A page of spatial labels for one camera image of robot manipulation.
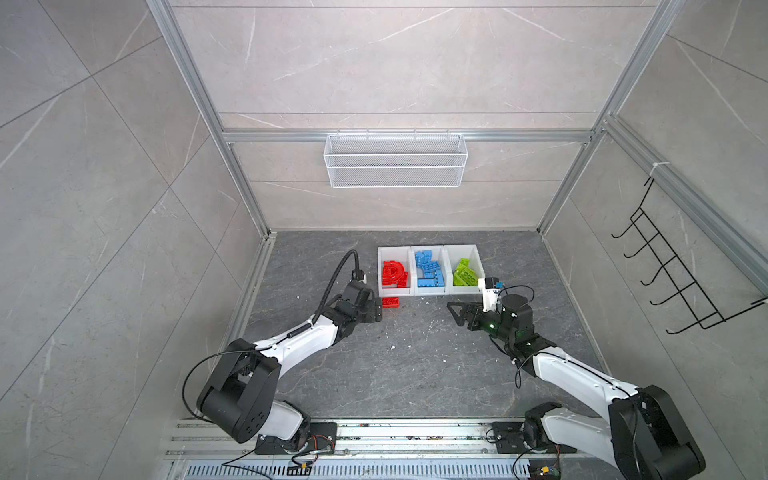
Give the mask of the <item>aluminium front rail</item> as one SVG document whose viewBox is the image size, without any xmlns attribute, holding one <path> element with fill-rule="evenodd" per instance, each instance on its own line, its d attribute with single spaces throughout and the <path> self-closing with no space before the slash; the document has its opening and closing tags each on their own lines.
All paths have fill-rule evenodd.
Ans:
<svg viewBox="0 0 768 480">
<path fill-rule="evenodd" d="M 499 454 L 484 440 L 511 418 L 336 418 L 335 449 L 256 455 L 217 427 L 181 420 L 164 440 L 164 479 L 618 479 L 618 470 L 576 454 Z"/>
</svg>

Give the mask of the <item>green lego brick bottom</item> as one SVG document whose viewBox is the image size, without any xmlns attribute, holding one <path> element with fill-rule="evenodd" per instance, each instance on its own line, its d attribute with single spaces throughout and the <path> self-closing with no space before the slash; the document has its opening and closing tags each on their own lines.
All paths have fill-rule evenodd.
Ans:
<svg viewBox="0 0 768 480">
<path fill-rule="evenodd" d="M 456 287 L 476 287 L 477 273 L 470 267 L 468 258 L 461 258 L 453 272 L 453 285 Z"/>
</svg>

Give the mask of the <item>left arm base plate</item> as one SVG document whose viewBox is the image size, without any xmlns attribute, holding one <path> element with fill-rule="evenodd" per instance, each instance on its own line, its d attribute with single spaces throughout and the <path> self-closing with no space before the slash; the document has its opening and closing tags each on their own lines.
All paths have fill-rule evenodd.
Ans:
<svg viewBox="0 0 768 480">
<path fill-rule="evenodd" d="M 276 436 L 258 435 L 256 455 L 295 455 L 297 453 L 333 451 L 337 437 L 338 424 L 330 421 L 303 424 L 289 439 Z"/>
</svg>

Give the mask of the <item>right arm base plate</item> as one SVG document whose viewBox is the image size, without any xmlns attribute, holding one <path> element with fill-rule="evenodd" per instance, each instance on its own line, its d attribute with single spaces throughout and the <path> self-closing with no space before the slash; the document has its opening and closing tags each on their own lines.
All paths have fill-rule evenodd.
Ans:
<svg viewBox="0 0 768 480">
<path fill-rule="evenodd" d="M 523 421 L 492 422 L 491 427 L 485 432 L 484 440 L 494 445 L 499 454 L 519 454 L 530 448 L 524 437 Z M 577 450 L 565 445 L 548 444 L 532 447 L 532 452 L 536 454 L 576 454 Z"/>
</svg>

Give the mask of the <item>white three-compartment bin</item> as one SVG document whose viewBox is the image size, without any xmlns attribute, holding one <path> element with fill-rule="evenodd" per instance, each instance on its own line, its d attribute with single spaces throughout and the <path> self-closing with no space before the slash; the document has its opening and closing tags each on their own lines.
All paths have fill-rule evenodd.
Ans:
<svg viewBox="0 0 768 480">
<path fill-rule="evenodd" d="M 433 251 L 432 258 L 438 261 L 442 268 L 445 280 L 444 288 L 419 288 L 417 286 L 417 279 L 423 277 L 423 272 L 416 266 L 414 253 L 421 250 Z M 478 279 L 485 276 L 478 248 L 474 244 L 379 247 L 377 264 L 379 296 L 479 295 L 478 285 L 476 287 L 456 287 L 453 285 L 453 272 L 461 258 L 470 260 L 470 267 L 477 273 Z M 406 267 L 409 272 L 409 286 L 407 288 L 385 288 L 381 285 L 384 261 L 398 261 Z"/>
</svg>

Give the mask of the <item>red arch lego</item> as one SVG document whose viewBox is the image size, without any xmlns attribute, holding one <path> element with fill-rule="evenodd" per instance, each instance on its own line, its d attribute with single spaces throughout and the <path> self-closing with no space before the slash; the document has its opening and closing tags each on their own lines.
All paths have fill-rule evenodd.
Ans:
<svg viewBox="0 0 768 480">
<path fill-rule="evenodd" d="M 407 288 L 409 286 L 409 272 L 401 262 L 384 261 L 381 285 L 385 288 Z"/>
</svg>

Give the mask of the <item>blue lego brick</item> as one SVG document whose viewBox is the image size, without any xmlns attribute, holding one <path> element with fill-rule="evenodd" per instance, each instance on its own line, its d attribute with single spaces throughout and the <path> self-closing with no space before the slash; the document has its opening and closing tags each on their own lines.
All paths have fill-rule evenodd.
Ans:
<svg viewBox="0 0 768 480">
<path fill-rule="evenodd" d="M 428 261 L 420 266 L 425 279 L 438 279 L 443 277 L 442 268 L 437 261 Z"/>
<path fill-rule="evenodd" d="M 432 250 L 421 250 L 414 253 L 416 266 L 420 269 L 422 263 L 436 261 L 432 258 Z"/>
<path fill-rule="evenodd" d="M 417 279 L 419 288 L 444 288 L 445 280 L 441 271 L 427 272 L 424 277 Z"/>
</svg>

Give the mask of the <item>red lego brick upper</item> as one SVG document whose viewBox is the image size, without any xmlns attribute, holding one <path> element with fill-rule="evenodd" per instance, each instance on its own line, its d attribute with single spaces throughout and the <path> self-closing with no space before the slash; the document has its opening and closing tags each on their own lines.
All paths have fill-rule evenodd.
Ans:
<svg viewBox="0 0 768 480">
<path fill-rule="evenodd" d="M 396 309 L 400 307 L 399 297 L 385 297 L 381 302 L 384 309 Z"/>
</svg>

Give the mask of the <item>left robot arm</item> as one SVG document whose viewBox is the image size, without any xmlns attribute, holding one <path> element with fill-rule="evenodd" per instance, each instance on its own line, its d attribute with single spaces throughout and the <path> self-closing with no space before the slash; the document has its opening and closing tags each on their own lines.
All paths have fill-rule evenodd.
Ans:
<svg viewBox="0 0 768 480">
<path fill-rule="evenodd" d="M 381 301 L 367 279 L 352 279 L 342 293 L 321 302 L 315 315 L 274 337 L 249 342 L 238 338 L 190 370 L 216 359 L 194 403 L 182 402 L 192 417 L 212 423 L 242 444 L 259 436 L 302 449 L 310 437 L 311 417 L 276 398 L 281 378 L 314 354 L 349 337 L 364 323 L 382 320 Z"/>
</svg>

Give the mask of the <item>blue lego brick top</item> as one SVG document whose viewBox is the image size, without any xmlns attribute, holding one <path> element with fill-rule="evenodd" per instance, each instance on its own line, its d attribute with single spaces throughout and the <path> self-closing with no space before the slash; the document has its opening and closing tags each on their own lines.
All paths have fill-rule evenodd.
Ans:
<svg viewBox="0 0 768 480">
<path fill-rule="evenodd" d="M 438 279 L 443 277 L 442 268 L 437 261 L 428 261 L 420 266 L 425 279 Z"/>
</svg>

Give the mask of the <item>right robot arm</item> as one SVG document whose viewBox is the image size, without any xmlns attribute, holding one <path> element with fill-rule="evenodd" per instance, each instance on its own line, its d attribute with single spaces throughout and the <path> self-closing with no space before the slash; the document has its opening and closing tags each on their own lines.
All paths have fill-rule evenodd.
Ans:
<svg viewBox="0 0 768 480">
<path fill-rule="evenodd" d="M 564 390 L 593 411 L 557 402 L 528 410 L 521 426 L 527 453 L 567 446 L 617 468 L 626 479 L 690 479 L 706 460 L 671 396 L 662 388 L 620 381 L 568 354 L 536 332 L 531 298 L 495 277 L 481 278 L 479 302 L 450 302 L 456 324 L 486 333 L 522 373 Z"/>
</svg>

